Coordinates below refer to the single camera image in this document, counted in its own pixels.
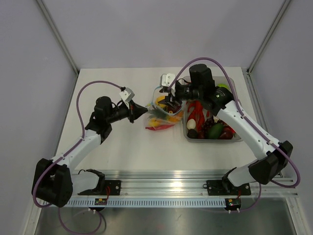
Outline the small yellow peach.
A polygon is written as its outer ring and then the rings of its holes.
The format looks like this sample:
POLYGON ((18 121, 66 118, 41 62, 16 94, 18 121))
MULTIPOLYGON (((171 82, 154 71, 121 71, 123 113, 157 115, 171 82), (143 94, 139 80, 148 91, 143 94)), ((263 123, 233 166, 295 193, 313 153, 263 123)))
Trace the small yellow peach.
POLYGON ((165 105, 164 100, 165 100, 165 96, 159 96, 158 98, 156 98, 155 104, 160 107, 164 106, 165 105))

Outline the clear blue zip bag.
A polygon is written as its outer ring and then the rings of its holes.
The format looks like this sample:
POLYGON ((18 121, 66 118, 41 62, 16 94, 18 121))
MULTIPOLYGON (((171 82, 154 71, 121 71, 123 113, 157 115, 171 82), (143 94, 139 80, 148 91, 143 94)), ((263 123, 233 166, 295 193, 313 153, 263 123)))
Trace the clear blue zip bag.
POLYGON ((182 121, 186 102, 174 106, 162 104, 166 93, 161 93, 161 86, 154 89, 151 101, 146 105, 145 129, 149 131, 167 130, 182 121))

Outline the yellow green pineapple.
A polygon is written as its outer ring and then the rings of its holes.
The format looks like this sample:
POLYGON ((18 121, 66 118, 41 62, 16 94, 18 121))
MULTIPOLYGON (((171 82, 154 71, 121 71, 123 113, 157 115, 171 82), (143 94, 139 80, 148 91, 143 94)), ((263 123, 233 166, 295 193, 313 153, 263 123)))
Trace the yellow green pineapple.
POLYGON ((149 118, 158 118, 161 121, 177 123, 182 119, 183 111, 171 116, 171 114, 164 113, 159 109, 152 109, 148 111, 149 118))

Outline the small red pepper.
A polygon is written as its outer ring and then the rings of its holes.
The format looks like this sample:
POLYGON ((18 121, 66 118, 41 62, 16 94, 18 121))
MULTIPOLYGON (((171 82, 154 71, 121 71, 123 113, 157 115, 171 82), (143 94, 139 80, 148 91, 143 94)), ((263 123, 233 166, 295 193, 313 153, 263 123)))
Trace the small red pepper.
POLYGON ((175 126, 175 125, 174 124, 164 124, 164 125, 159 125, 159 126, 146 126, 145 129, 150 130, 150 131, 163 131, 163 130, 167 130, 173 126, 175 126))

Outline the yellow orange mango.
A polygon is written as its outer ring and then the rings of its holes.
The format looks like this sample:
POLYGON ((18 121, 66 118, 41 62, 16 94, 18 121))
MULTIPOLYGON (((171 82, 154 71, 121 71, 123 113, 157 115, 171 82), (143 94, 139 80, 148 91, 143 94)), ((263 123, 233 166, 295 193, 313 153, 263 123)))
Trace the yellow orange mango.
POLYGON ((157 127, 157 126, 160 125, 160 120, 158 118, 156 118, 156 117, 153 117, 153 118, 149 119, 149 123, 148 124, 151 127, 157 127))

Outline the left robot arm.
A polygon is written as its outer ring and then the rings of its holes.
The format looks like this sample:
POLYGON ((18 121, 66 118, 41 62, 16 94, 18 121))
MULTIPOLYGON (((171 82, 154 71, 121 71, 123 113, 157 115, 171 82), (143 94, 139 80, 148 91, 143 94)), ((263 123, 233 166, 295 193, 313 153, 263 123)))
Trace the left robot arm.
POLYGON ((71 171, 107 139, 112 131, 112 123, 125 118, 133 123, 147 111, 146 107, 133 100, 120 101, 119 105, 114 106, 109 97, 98 98, 78 141, 65 153, 37 162, 31 191, 34 204, 44 208, 44 205, 38 203, 41 199, 47 202, 47 207, 63 207, 73 194, 71 171))

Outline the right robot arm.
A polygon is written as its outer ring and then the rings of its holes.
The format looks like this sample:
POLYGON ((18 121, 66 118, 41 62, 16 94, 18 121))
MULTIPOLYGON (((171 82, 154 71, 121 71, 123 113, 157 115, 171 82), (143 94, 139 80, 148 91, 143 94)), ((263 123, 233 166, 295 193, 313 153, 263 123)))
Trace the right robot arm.
POLYGON ((293 146, 289 141, 281 142, 258 123, 250 120, 243 110, 235 92, 215 84, 211 69, 205 64, 189 68, 191 81, 182 85, 174 74, 161 76, 162 91, 167 93, 164 103, 174 106, 183 101, 199 101, 214 116, 228 124, 249 146, 255 161, 235 167, 222 177, 223 191, 233 194, 246 183, 268 184, 288 164, 293 146))

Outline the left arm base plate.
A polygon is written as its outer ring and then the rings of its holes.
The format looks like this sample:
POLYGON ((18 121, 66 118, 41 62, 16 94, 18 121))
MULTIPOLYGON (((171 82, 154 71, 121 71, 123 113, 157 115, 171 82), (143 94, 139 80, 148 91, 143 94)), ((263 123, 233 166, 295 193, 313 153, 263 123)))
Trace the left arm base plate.
POLYGON ((78 195, 81 196, 119 196, 121 191, 120 180, 102 180, 93 189, 84 190, 78 195))

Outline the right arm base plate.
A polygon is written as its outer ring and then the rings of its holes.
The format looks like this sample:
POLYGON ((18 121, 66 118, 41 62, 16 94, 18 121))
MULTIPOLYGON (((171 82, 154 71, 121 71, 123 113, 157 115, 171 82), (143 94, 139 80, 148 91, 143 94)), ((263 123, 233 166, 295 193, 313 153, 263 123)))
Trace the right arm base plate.
POLYGON ((232 187, 226 190, 223 187, 222 180, 207 180, 202 187, 207 190, 209 196, 250 196, 251 189, 249 183, 239 187, 232 187))

